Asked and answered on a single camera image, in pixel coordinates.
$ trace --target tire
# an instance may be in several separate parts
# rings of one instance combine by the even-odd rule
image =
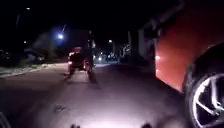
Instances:
[[[206,65],[206,66],[197,65],[196,69],[194,69],[195,71],[193,71],[194,72],[193,77],[190,77],[188,79],[188,81],[190,81],[188,83],[190,83],[191,85],[190,85],[190,89],[187,91],[187,94],[185,95],[185,107],[186,107],[186,115],[187,115],[190,127],[200,128],[200,125],[198,124],[198,121],[195,116],[196,115],[195,108],[198,108],[198,106],[200,106],[200,105],[197,104],[197,105],[195,105],[196,107],[193,107],[194,104],[196,104],[194,101],[196,101],[196,97],[198,94],[200,94],[201,96],[209,95],[209,91],[206,91],[206,89],[209,90],[209,88],[211,88],[210,87],[211,79],[216,78],[215,76],[222,76],[222,74],[224,76],[224,67],[223,67],[223,64],[220,62],[222,62],[222,61],[213,61],[211,63],[211,61],[208,62],[208,60],[207,60],[207,63],[206,62],[204,63],[204,65]],[[205,86],[202,83],[203,82],[206,83],[207,82],[206,80],[209,81],[209,84]],[[205,87],[205,89],[203,90],[203,92],[198,93],[198,92],[200,92],[199,90],[202,88],[202,86],[203,86],[203,88]]]

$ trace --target road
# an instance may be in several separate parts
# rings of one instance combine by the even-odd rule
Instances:
[[[0,110],[16,128],[184,128],[183,96],[138,68],[98,64],[64,80],[56,64],[0,80]]]

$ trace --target car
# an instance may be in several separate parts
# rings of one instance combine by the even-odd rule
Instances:
[[[155,46],[156,76],[184,93],[197,128],[224,124],[223,12],[218,3],[187,6]]]

